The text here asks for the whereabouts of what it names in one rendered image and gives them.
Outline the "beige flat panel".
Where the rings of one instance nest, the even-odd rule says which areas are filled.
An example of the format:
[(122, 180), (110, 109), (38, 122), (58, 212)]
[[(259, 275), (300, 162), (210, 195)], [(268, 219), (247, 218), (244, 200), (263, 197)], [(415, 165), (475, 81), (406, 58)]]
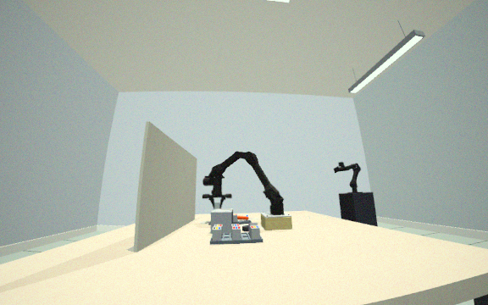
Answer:
[(146, 122), (136, 204), (134, 252), (196, 218), (197, 158)]

